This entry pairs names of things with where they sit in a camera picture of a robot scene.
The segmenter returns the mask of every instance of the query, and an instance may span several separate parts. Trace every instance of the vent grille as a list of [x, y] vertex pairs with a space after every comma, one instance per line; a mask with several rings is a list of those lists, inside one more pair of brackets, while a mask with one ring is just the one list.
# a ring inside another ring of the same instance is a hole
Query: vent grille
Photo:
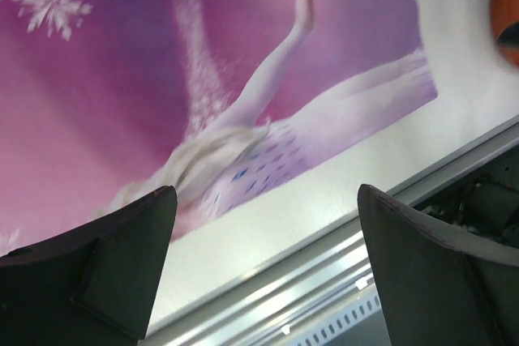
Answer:
[[313, 328], [297, 340], [290, 342], [293, 346], [320, 346], [337, 338], [363, 320], [382, 309], [376, 288], [354, 304], [333, 315], [320, 327]]

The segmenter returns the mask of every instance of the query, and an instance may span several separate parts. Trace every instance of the orange object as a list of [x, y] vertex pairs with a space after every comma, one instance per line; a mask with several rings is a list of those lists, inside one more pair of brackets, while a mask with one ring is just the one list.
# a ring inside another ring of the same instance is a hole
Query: orange object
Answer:
[[[494, 38], [519, 21], [519, 0], [491, 0], [491, 25]], [[501, 52], [511, 62], [519, 65], [519, 50], [501, 46]]]

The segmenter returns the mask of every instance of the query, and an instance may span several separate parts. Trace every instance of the cartoon princess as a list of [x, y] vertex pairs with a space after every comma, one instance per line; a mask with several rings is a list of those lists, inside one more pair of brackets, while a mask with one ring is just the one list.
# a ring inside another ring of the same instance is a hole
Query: cartoon princess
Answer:
[[382, 130], [410, 102], [428, 102], [431, 74], [422, 49], [344, 80], [296, 114], [256, 126], [290, 59], [315, 24], [315, 0], [295, 0], [289, 35], [259, 65], [239, 97], [193, 139], [180, 144], [144, 182], [122, 188], [101, 215], [160, 186], [174, 186], [172, 239], [263, 194]]

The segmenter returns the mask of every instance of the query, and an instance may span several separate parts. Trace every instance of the poster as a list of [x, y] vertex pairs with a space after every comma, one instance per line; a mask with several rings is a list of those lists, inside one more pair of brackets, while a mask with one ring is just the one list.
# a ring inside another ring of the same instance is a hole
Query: poster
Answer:
[[415, 0], [1, 0], [0, 254], [173, 185], [173, 240], [437, 97]]

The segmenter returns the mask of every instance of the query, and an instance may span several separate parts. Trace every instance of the white hair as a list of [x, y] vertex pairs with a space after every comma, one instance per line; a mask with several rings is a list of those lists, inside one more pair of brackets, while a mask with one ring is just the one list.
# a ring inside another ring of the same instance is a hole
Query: white hair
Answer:
[[124, 186], [112, 203], [99, 210], [96, 216], [125, 207], [161, 186], [173, 186], [177, 191], [178, 206], [189, 206], [200, 199], [233, 163], [249, 156], [268, 132], [268, 124], [256, 128], [233, 127], [214, 133], [203, 132], [184, 141], [148, 180]]

